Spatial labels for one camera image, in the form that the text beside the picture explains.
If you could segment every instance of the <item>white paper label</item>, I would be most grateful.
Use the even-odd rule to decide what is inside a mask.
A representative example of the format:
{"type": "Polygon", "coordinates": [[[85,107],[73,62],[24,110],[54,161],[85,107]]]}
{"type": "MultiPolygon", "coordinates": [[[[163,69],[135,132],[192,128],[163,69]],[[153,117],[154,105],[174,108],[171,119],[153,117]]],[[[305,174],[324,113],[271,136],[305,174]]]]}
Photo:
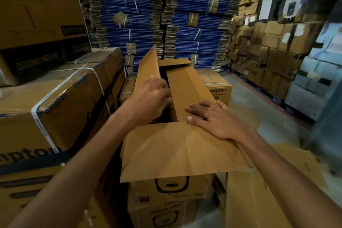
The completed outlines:
{"type": "Polygon", "coordinates": [[[327,52],[342,54],[342,35],[336,35],[331,40],[327,52]]]}
{"type": "Polygon", "coordinates": [[[290,33],[286,33],[284,34],[283,39],[281,40],[282,43],[287,43],[289,41],[291,34],[290,33]]]}
{"type": "Polygon", "coordinates": [[[273,0],[262,0],[259,20],[268,19],[268,16],[270,15],[271,6],[272,6],[272,1],[273,0]]]}
{"type": "Polygon", "coordinates": [[[249,16],[249,15],[246,15],[245,25],[248,25],[248,23],[249,23],[249,18],[250,18],[250,16],[249,16]]]}
{"type": "Polygon", "coordinates": [[[312,80],[316,80],[316,81],[318,81],[318,80],[320,79],[320,75],[317,74],[317,73],[315,73],[315,72],[309,72],[309,73],[306,75],[306,77],[307,77],[308,79],[312,79],[312,80]]]}
{"type": "Polygon", "coordinates": [[[305,24],[298,24],[294,36],[302,36],[304,34],[305,24]]]}

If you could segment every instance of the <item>concrete floor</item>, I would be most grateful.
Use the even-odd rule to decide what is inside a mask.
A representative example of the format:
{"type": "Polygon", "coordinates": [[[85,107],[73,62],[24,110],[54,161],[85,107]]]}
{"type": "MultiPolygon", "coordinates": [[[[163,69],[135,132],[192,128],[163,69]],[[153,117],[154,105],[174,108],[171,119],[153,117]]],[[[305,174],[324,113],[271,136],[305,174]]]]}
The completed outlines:
{"type": "MultiPolygon", "coordinates": [[[[237,76],[229,72],[221,75],[233,86],[229,108],[240,119],[257,129],[268,143],[287,143],[299,147],[299,141],[309,135],[310,126],[284,113],[237,76]]],[[[320,167],[330,188],[324,189],[324,192],[342,207],[342,179],[333,177],[326,165],[320,164],[320,167]]],[[[223,218],[211,197],[199,202],[196,221],[185,227],[224,228],[223,218]]]]}

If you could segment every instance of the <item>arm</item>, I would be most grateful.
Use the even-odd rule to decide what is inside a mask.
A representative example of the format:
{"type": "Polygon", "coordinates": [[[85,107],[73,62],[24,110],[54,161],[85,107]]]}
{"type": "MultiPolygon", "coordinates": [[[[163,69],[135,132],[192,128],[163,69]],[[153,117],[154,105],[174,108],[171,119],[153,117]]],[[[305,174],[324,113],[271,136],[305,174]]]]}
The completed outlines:
{"type": "Polygon", "coordinates": [[[7,228],[76,227],[123,138],[159,117],[170,96],[163,79],[143,83],[7,228]]]}
{"type": "Polygon", "coordinates": [[[292,164],[280,156],[251,127],[234,116],[228,107],[201,102],[186,110],[188,122],[220,139],[233,139],[263,175],[278,204],[295,228],[342,227],[342,209],[292,164]]]}

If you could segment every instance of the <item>hand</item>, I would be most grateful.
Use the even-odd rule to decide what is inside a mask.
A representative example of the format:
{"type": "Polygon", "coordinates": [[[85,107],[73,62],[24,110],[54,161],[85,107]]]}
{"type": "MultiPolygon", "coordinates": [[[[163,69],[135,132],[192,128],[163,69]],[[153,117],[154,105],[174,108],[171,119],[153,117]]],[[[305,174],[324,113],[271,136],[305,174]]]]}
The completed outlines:
{"type": "Polygon", "coordinates": [[[219,106],[200,102],[199,105],[191,104],[190,107],[186,107],[186,111],[202,118],[189,116],[188,122],[203,128],[219,139],[243,140],[251,127],[232,114],[225,103],[217,100],[217,104],[219,106]]]}
{"type": "Polygon", "coordinates": [[[151,76],[116,113],[129,120],[130,129],[149,124],[161,116],[167,104],[171,103],[171,91],[164,79],[151,76]]]}

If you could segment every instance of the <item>white box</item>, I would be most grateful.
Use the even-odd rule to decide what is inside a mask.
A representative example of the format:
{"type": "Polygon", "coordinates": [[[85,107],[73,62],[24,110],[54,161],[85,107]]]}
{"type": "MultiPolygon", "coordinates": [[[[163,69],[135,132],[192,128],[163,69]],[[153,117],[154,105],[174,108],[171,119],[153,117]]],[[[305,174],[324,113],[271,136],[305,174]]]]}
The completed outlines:
{"type": "Polygon", "coordinates": [[[309,57],[342,66],[342,23],[326,23],[309,57]]]}
{"type": "Polygon", "coordinates": [[[327,100],[292,83],[285,104],[292,106],[313,120],[317,120],[327,104],[327,100]]]}
{"type": "Polygon", "coordinates": [[[341,80],[341,66],[305,57],[294,83],[329,100],[341,80]]]}

